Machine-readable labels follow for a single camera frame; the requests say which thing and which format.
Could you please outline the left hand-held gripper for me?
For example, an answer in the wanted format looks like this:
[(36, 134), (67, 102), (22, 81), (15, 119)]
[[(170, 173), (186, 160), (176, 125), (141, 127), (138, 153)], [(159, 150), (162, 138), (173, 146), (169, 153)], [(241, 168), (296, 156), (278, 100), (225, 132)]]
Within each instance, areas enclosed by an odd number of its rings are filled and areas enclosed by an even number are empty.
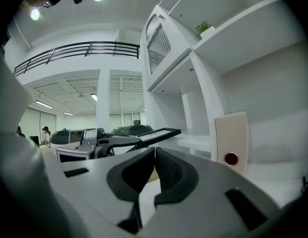
[[(136, 136), (113, 136), (105, 133), (103, 128), (85, 129), (81, 133), (79, 146), (59, 146), (56, 149), (59, 163), (92, 160), (121, 154), (154, 154), (153, 147), (138, 147), (142, 140)], [(107, 154), (107, 148), (102, 144), (113, 146)]]

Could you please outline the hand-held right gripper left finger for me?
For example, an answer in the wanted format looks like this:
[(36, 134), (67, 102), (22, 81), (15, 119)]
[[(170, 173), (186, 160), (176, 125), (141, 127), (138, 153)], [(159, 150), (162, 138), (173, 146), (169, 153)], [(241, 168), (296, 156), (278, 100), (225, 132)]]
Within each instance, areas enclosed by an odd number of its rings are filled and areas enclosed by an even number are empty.
[(60, 164), (48, 155), (53, 234), (144, 234), (139, 195), (155, 163), (153, 147)]

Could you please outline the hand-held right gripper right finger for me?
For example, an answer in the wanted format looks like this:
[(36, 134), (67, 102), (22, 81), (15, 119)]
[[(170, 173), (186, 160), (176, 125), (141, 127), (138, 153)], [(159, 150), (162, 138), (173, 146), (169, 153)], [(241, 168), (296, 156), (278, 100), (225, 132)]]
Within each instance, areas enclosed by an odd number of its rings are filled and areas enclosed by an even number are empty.
[(155, 168), (161, 193), (145, 238), (245, 237), (279, 212), (264, 191), (222, 164), (158, 147)]

